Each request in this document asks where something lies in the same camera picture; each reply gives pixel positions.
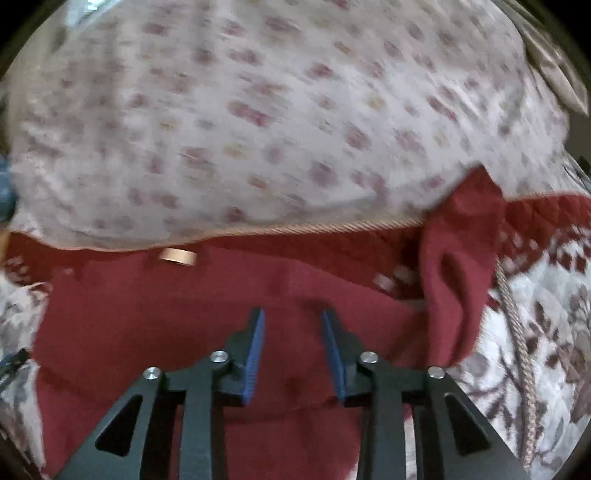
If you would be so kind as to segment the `dark red garment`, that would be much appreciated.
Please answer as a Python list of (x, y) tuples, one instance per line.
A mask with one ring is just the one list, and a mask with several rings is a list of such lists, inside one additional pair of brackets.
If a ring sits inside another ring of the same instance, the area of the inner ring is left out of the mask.
[(449, 366), (472, 349), (507, 203), (472, 171), (410, 231), (221, 238), (180, 266), (156, 250), (52, 251), (51, 293), (33, 356), (45, 470), (57, 474), (150, 366), (192, 365), (266, 314), (252, 404), (228, 413), (233, 479), (342, 479), (360, 417), (329, 381), (321, 315), (396, 365)]

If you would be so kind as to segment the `beige curtain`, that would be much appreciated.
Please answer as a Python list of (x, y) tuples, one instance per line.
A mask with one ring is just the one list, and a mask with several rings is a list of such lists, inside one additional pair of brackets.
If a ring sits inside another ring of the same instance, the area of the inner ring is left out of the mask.
[(549, 29), (519, 1), (499, 1), (526, 46), (531, 63), (558, 99), (578, 114), (589, 115), (589, 94), (582, 77)]

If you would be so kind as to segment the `floral white pillow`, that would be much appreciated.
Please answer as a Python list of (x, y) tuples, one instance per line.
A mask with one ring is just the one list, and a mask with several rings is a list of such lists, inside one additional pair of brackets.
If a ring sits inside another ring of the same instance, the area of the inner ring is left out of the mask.
[(12, 230), (135, 249), (413, 217), (483, 166), (568, 191), (568, 117), (491, 1), (119, 1), (10, 75)]

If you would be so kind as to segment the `red and white floral blanket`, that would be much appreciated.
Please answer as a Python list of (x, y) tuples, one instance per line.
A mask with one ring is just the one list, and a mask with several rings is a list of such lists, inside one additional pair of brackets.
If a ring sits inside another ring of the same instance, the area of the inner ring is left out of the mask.
[[(564, 473), (590, 423), (590, 201), (550, 196), (509, 205), (502, 260), (531, 361), (537, 406), (535, 479)], [(1, 351), (32, 346), (54, 270), (72, 273), (110, 254), (59, 250), (16, 235), (1, 244)], [(512, 448), (524, 432), (524, 381), (510, 319), (489, 293), (470, 355), (452, 377)]]

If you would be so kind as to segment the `blue plastic bag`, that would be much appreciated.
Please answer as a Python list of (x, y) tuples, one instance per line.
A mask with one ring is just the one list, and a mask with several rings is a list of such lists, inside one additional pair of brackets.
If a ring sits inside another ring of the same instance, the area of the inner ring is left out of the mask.
[(0, 222), (7, 223), (13, 217), (18, 196), (11, 181), (8, 161), (0, 157)]

